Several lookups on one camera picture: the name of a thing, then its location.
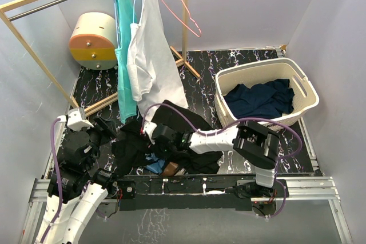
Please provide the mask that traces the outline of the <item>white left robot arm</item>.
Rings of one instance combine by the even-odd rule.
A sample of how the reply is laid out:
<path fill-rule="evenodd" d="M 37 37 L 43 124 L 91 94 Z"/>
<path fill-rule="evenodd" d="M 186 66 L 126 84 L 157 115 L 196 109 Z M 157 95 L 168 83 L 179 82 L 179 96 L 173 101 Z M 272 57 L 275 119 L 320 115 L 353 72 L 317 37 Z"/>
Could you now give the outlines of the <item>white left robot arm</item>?
<path fill-rule="evenodd" d="M 55 147 L 51 148 L 54 173 L 36 243 L 78 243 L 100 203 L 119 191 L 113 172 L 99 168 L 90 174 L 101 155 L 100 147 L 117 136 L 114 121 L 101 117 L 94 121 L 85 121 L 65 139 L 63 161 L 58 160 Z"/>

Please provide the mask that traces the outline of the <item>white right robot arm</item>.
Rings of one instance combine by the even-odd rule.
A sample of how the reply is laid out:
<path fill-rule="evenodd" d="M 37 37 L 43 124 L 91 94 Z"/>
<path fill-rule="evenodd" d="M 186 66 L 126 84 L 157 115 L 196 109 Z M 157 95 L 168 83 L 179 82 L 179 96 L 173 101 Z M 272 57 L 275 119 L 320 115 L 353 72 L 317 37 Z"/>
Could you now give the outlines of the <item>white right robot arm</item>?
<path fill-rule="evenodd" d="M 153 144 L 178 153 L 198 155 L 211 151 L 236 151 L 255 170 L 255 181 L 245 184 L 250 195 L 269 196 L 274 192 L 280 136 L 255 121 L 244 121 L 220 130 L 179 133 L 163 124 L 148 122 L 142 132 Z"/>

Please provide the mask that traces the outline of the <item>white t shirt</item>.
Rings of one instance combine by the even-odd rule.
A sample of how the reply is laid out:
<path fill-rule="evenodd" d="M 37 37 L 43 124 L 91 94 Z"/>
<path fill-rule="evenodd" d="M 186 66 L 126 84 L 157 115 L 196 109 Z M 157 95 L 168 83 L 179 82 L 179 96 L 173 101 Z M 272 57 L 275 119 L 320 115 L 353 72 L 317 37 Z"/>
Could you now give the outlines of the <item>white t shirt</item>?
<path fill-rule="evenodd" d="M 164 34 L 158 0 L 142 0 L 140 19 L 130 25 L 127 70 L 132 97 L 141 114 L 151 120 L 165 100 L 188 108 L 184 87 Z"/>

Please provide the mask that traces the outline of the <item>teal t shirt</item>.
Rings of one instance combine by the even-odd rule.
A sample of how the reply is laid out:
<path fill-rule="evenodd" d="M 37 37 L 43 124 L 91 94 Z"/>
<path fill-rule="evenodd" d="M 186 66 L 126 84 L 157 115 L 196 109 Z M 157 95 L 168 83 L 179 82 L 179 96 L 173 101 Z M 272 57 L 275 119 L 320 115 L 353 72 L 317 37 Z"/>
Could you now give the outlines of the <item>teal t shirt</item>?
<path fill-rule="evenodd" d="M 115 55 L 118 63 L 117 77 L 117 101 L 120 113 L 120 120 L 126 120 L 137 113 L 137 103 L 132 96 L 132 88 L 127 70 L 128 48 L 131 41 L 131 24 L 134 13 L 132 0 L 115 0 L 117 16 L 117 48 Z"/>

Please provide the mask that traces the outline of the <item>cream round drawer cabinet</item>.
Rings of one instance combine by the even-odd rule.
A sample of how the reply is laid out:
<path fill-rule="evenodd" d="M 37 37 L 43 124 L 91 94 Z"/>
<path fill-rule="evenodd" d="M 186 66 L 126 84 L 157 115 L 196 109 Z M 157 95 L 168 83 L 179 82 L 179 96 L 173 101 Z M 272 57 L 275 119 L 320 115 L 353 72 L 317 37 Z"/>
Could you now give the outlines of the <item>cream round drawer cabinet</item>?
<path fill-rule="evenodd" d="M 69 39 L 69 50 L 76 62 L 89 70 L 116 69 L 116 20 L 108 14 L 88 12 L 80 15 Z"/>

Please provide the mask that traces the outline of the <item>navy blue garment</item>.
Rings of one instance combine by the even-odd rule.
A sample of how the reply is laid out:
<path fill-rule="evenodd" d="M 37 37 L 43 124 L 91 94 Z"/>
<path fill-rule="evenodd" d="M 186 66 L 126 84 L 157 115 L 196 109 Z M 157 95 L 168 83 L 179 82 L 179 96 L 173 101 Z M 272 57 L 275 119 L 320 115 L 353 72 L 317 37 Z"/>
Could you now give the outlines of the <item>navy blue garment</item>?
<path fill-rule="evenodd" d="M 237 119 L 275 119 L 292 113 L 294 96 L 289 79 L 275 79 L 252 87 L 238 84 L 224 96 L 224 100 Z"/>

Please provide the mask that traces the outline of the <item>cream plastic laundry basket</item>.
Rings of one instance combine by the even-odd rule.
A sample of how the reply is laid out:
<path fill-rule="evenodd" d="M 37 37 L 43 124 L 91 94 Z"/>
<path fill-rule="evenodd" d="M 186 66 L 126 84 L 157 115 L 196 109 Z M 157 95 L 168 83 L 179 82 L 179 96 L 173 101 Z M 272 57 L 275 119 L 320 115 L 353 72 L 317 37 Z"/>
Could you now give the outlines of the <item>cream plastic laundry basket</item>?
<path fill-rule="evenodd" d="M 252 87 L 259 83 L 274 81 L 275 79 L 289 79 L 290 87 L 295 96 L 294 110 L 290 114 L 283 114 L 279 118 L 268 119 L 268 126 L 272 130 L 280 130 L 285 125 L 291 126 L 297 122 L 309 109 L 319 104 L 319 96 L 308 77 L 300 67 L 289 58 L 276 58 L 257 61 L 219 71 L 215 76 L 216 93 L 214 105 L 222 126 L 227 126 L 237 120 L 224 100 L 238 84 Z"/>

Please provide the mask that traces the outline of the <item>aluminium base frame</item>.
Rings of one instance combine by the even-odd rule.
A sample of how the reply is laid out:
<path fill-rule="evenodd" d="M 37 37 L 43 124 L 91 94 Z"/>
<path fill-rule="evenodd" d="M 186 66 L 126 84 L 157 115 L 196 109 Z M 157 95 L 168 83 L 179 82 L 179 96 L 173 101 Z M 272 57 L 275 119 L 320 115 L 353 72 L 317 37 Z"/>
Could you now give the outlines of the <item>aluminium base frame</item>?
<path fill-rule="evenodd" d="M 255 187 L 253 175 L 189 175 L 160 178 L 129 175 L 111 182 L 104 181 L 102 190 L 82 187 L 81 196 L 61 209 L 78 210 L 76 217 L 111 209 L 100 216 L 109 218 L 118 211 L 143 209 L 236 209 L 252 210 L 256 202 L 274 205 L 278 201 L 326 200 L 332 210 L 342 243 L 352 237 L 340 206 L 340 196 L 332 177 L 277 177 L 273 187 Z"/>

